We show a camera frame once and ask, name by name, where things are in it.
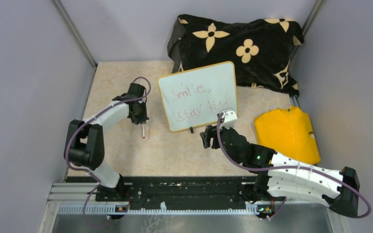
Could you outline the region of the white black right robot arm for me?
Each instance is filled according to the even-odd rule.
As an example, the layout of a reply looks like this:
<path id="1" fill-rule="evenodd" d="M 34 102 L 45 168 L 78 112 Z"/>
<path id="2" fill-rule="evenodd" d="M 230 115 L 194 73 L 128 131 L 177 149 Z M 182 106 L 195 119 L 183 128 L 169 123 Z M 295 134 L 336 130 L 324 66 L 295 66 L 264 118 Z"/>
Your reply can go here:
<path id="1" fill-rule="evenodd" d="M 221 149 L 235 166 L 257 174 L 254 194 L 260 200 L 286 197 L 307 200 L 333 212 L 358 217 L 359 179 L 355 169 L 326 169 L 247 141 L 233 128 L 208 125 L 200 138 L 205 149 Z"/>

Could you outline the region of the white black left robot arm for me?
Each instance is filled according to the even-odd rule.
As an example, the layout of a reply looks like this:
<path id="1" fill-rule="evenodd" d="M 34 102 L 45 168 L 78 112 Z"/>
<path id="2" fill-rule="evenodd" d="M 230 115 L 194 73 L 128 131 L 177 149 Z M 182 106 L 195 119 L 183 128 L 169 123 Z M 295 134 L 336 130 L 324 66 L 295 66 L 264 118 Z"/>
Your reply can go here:
<path id="1" fill-rule="evenodd" d="M 100 112 L 85 120 L 72 120 L 68 126 L 64 149 L 67 166 L 87 172 L 99 185 L 108 188 L 108 196 L 115 201 L 125 197 L 126 187 L 119 183 L 121 175 L 105 159 L 104 136 L 127 118 L 135 125 L 146 124 L 150 91 L 150 86 L 132 82 L 126 93 L 113 98 Z"/>

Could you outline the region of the yellow framed whiteboard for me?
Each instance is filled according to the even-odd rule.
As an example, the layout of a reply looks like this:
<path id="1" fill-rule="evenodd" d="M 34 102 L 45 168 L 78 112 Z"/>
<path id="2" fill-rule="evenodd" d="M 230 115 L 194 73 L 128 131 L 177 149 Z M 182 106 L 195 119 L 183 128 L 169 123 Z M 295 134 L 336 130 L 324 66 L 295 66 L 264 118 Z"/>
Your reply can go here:
<path id="1" fill-rule="evenodd" d="M 157 83 L 171 132 L 214 123 L 224 109 L 238 111 L 231 61 L 162 76 Z"/>

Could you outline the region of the white red capped marker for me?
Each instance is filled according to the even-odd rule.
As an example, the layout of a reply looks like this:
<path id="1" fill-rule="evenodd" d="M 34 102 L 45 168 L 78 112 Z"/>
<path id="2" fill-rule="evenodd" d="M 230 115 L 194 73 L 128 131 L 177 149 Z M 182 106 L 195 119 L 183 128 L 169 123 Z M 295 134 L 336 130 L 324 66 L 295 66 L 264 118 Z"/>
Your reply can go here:
<path id="1" fill-rule="evenodd" d="M 146 138 L 146 124 L 142 124 L 142 138 Z"/>

